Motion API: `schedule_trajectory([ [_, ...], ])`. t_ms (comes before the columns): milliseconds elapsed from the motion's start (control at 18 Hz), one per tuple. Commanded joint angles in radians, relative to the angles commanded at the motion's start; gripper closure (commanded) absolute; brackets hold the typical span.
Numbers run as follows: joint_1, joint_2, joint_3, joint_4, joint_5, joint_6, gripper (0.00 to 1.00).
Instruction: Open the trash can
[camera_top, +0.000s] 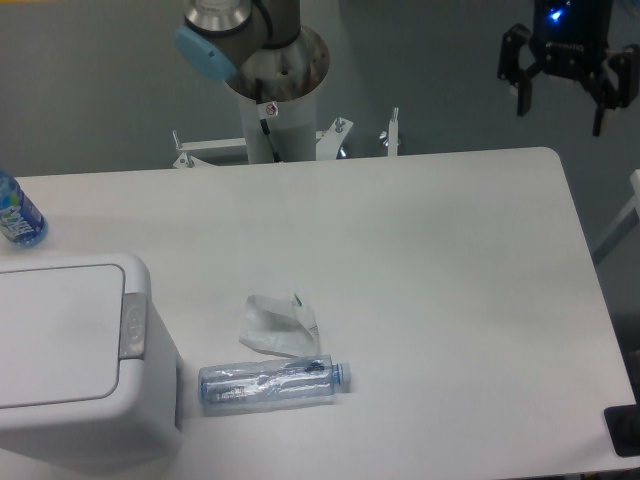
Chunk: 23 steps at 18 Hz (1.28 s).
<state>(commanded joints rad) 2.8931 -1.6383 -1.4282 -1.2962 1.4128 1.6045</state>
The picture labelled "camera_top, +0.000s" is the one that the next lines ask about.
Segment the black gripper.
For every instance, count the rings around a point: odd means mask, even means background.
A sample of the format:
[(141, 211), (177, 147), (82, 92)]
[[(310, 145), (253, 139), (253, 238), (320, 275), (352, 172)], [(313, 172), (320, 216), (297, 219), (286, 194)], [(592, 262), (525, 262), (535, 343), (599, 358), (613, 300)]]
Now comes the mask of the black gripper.
[[(592, 135), (599, 137), (607, 110), (627, 108), (639, 94), (639, 45), (611, 49), (608, 31), (610, 1), (536, 1), (532, 32), (522, 24), (501, 40), (497, 77), (517, 91), (517, 115), (532, 102), (532, 78), (549, 76), (576, 80), (596, 104)], [(524, 69), (520, 52), (529, 46), (534, 62)]]

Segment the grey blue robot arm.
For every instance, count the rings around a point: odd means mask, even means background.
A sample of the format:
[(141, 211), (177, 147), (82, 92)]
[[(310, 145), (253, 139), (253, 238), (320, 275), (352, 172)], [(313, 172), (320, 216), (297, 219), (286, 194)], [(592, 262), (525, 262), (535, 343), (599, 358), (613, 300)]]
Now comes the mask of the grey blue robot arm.
[[(501, 40), (499, 79), (517, 90), (517, 113), (531, 108), (539, 73), (578, 82), (596, 104), (592, 133), (608, 110), (639, 94), (639, 47), (608, 42), (609, 1), (537, 1), (533, 24), (515, 24)], [(202, 75), (255, 103), (297, 100), (327, 76), (326, 44), (302, 26), (297, 1), (186, 1), (175, 34), (183, 57)]]

